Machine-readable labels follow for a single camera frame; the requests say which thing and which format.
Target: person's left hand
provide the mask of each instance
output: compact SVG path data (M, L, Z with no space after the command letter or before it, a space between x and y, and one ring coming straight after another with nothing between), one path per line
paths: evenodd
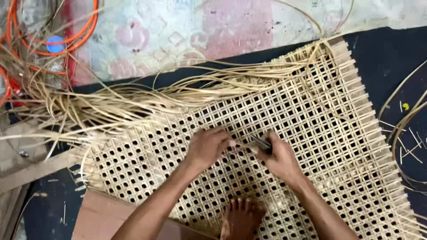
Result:
M184 162L187 168L200 174L218 160L223 150L235 145L236 142L223 128L201 129L191 138Z

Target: person's right hand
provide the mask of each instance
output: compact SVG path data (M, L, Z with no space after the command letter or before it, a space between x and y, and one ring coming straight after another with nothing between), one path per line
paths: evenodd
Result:
M306 178L295 159L294 151L289 143L283 142L275 132L268 132L267 139L273 146L272 154L265 153L259 147L257 157L265 162L270 172L283 179L285 184L294 188Z

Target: yellow sticker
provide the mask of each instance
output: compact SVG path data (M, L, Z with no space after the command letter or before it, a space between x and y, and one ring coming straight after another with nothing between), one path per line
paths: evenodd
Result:
M405 110L409 110L409 104L407 104L407 103L402 104L402 107L403 107Z

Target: forearm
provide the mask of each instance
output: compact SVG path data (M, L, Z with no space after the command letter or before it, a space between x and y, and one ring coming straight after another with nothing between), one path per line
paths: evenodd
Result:
M184 162L180 164L163 185L129 216L112 239L156 239L172 208L196 176Z
M307 177L301 178L292 190L307 211L319 239L358 239L352 229L323 201Z

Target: metal tool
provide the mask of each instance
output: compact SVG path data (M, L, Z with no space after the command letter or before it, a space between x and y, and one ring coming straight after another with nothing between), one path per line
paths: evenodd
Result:
M251 138L266 153L271 154L273 152L273 147L271 146L271 143L267 142L266 140L264 140L262 138L255 136L255 135L251 135Z

